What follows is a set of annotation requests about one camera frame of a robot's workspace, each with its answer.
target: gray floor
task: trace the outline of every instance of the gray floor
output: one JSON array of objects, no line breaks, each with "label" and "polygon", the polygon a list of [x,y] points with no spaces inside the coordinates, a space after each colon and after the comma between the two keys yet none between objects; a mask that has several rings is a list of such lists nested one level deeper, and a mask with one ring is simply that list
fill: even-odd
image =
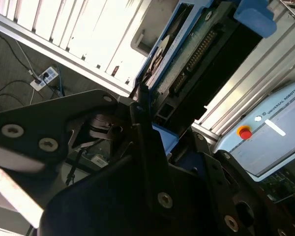
[{"label": "gray floor", "polygon": [[[0,35],[4,36],[10,42],[16,55],[26,66],[28,66],[22,52],[20,51],[14,39],[7,37],[1,33]],[[49,66],[55,64],[54,60],[33,50],[32,48],[29,48],[25,45],[22,45],[22,47],[28,55],[30,61],[32,62],[32,66],[37,74],[41,74]],[[92,89],[105,89],[101,85],[93,82],[90,79],[85,78],[84,76],[69,69],[68,67],[65,67],[61,64],[59,65],[59,67],[61,71],[61,80],[65,90],[65,95],[75,94]],[[7,43],[0,38],[0,89],[13,80],[26,80],[30,83],[33,80],[33,77],[15,59]],[[59,79],[56,78],[51,82],[51,85],[57,85],[58,83]],[[13,83],[5,88],[2,92],[0,92],[0,94],[2,93],[10,93],[16,96],[23,104],[28,105],[32,94],[32,88],[23,83]],[[40,93],[44,96],[44,100],[49,100],[53,95],[52,91],[48,87],[44,87],[40,91]],[[33,103],[40,102],[41,100],[41,97],[36,94],[34,96]],[[21,105],[19,104],[19,102],[12,97],[0,97],[0,111],[10,110],[20,106]]]}]

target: electrical cable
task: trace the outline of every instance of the electrical cable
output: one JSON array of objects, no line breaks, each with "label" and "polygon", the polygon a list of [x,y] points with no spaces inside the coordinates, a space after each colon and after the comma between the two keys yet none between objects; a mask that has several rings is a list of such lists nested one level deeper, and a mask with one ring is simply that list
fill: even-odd
[{"label": "electrical cable", "polygon": [[80,149],[78,154],[76,155],[75,157],[75,160],[74,160],[74,163],[71,167],[71,170],[69,172],[69,174],[67,175],[67,180],[65,181],[65,184],[68,186],[70,184],[70,182],[74,179],[74,172],[75,172],[75,169],[77,168],[77,165],[82,157],[82,154],[84,152],[84,149]]},{"label": "electrical cable", "polygon": [[[10,84],[13,84],[13,83],[16,83],[16,82],[27,84],[27,85],[29,85],[31,88],[33,88],[33,87],[30,85],[30,83],[27,82],[27,81],[24,81],[24,80],[14,80],[14,81],[11,81],[11,82],[7,83],[3,88],[1,88],[1,89],[0,89],[0,92],[1,92],[2,90],[4,90],[7,86],[9,86]],[[36,91],[36,92],[38,93],[38,95],[39,95],[41,98],[44,98],[43,95],[40,94],[40,92],[38,92],[38,91]]]},{"label": "electrical cable", "polygon": [[29,71],[30,70],[30,68],[28,68],[23,62],[21,62],[21,60],[18,58],[18,56],[15,54],[15,52],[14,52],[14,50],[13,50],[13,48],[12,48],[12,46],[11,46],[11,44],[3,37],[3,36],[1,36],[0,35],[0,38],[1,39],[3,39],[6,43],[7,43],[7,45],[9,46],[9,48],[10,48],[10,50],[11,50],[11,52],[12,52],[12,54],[13,54],[13,56],[16,58],[16,60],[27,70],[27,71]]},{"label": "electrical cable", "polygon": [[25,59],[27,60],[27,62],[28,62],[28,64],[29,64],[29,67],[30,67],[32,73],[34,74],[34,76],[35,76],[37,79],[40,80],[40,78],[38,77],[38,75],[37,75],[36,72],[34,71],[34,69],[33,69],[32,65],[31,65],[31,63],[30,63],[30,60],[29,60],[28,56],[26,55],[26,53],[24,52],[23,48],[21,47],[20,43],[19,43],[17,40],[15,40],[15,42],[16,42],[16,44],[19,46],[19,48],[21,49],[21,52],[23,53]]},{"label": "electrical cable", "polygon": [[48,87],[48,88],[49,88],[49,89],[50,89],[55,95],[57,95],[57,97],[59,97],[59,95],[56,94],[55,91],[52,90],[52,88],[47,84],[47,82],[45,81],[44,76],[42,76],[42,78],[40,78],[40,77],[36,74],[36,72],[34,71],[32,65],[31,65],[31,63],[30,63],[30,60],[29,60],[28,56],[26,55],[26,53],[24,52],[22,46],[20,45],[20,43],[19,43],[17,40],[15,40],[15,42],[17,43],[17,45],[18,45],[19,48],[21,49],[21,51],[22,51],[22,53],[23,53],[23,55],[24,55],[26,61],[27,61],[28,64],[29,64],[29,67],[30,67],[30,69],[31,69],[31,72],[33,73],[33,75],[35,76],[35,78],[38,79],[39,81],[40,81],[40,80],[43,80],[44,83],[45,83],[45,85],[46,85],[46,86],[47,86],[47,87]]},{"label": "electrical cable", "polygon": [[26,232],[25,236],[30,236],[32,230],[34,229],[34,227],[31,225],[28,229],[28,231]]},{"label": "electrical cable", "polygon": [[9,97],[13,97],[15,100],[17,100],[22,106],[25,106],[16,96],[10,94],[10,93],[2,93],[0,94],[0,97],[1,96],[9,96]]},{"label": "electrical cable", "polygon": [[30,105],[33,102],[34,94],[35,94],[35,89],[33,88],[33,93],[31,94],[31,98],[30,98],[30,102],[29,102]]},{"label": "electrical cable", "polygon": [[62,83],[61,83],[61,72],[58,63],[56,63],[58,74],[59,74],[59,86],[60,86],[60,95],[62,96]]}]

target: screw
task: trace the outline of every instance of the screw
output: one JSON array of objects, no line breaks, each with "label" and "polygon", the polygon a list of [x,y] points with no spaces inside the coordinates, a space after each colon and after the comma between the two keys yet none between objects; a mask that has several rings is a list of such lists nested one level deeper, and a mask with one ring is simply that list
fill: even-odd
[{"label": "screw", "polygon": [[203,140],[203,136],[201,134],[197,134],[198,139]]},{"label": "screw", "polygon": [[157,195],[157,198],[162,207],[167,209],[173,207],[173,199],[167,193],[161,192]]},{"label": "screw", "polygon": [[235,233],[238,232],[238,224],[230,215],[224,217],[226,225],[233,230]]},{"label": "screw", "polygon": [[112,99],[111,99],[109,96],[103,96],[103,98],[104,98],[106,101],[108,101],[108,102],[111,102],[111,101],[112,101]]},{"label": "screw", "polygon": [[1,132],[9,138],[18,138],[24,134],[24,129],[17,124],[6,124],[1,128]]},{"label": "screw", "polygon": [[283,230],[278,229],[277,231],[278,231],[280,236],[287,236],[287,234]]},{"label": "screw", "polygon": [[210,11],[207,15],[206,15],[206,21],[208,21],[212,16],[212,11]]},{"label": "screw", "polygon": [[56,151],[58,148],[58,143],[56,140],[51,139],[51,138],[43,138],[39,140],[39,148],[47,151],[47,152],[53,152]]},{"label": "screw", "polygon": [[229,156],[226,152],[224,153],[224,155],[225,155],[226,159],[230,159],[231,158],[231,156]]}]

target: blue plastic part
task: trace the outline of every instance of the blue plastic part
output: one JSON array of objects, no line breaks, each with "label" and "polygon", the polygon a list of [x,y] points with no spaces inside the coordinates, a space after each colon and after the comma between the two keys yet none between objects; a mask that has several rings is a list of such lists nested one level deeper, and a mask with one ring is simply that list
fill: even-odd
[{"label": "blue plastic part", "polygon": [[267,0],[242,0],[234,18],[264,38],[271,36],[277,29],[273,12],[268,10]]},{"label": "blue plastic part", "polygon": [[204,177],[204,166],[203,160],[199,153],[189,151],[184,155],[177,163],[176,166],[181,167],[185,170],[191,171],[193,168],[197,168],[198,174]]},{"label": "blue plastic part", "polygon": [[179,136],[157,124],[152,124],[152,127],[160,133],[165,153],[168,155],[179,142]]}]

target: red emergency stop button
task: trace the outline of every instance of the red emergency stop button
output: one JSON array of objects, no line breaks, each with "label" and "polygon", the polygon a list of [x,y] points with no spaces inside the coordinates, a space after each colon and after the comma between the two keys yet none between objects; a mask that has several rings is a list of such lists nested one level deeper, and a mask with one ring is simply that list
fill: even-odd
[{"label": "red emergency stop button", "polygon": [[249,139],[251,136],[252,136],[252,133],[249,129],[242,129],[240,132],[239,132],[239,136],[246,140],[246,139]]},{"label": "red emergency stop button", "polygon": [[237,134],[242,139],[247,140],[252,136],[251,128],[248,125],[241,126],[237,129]]}]

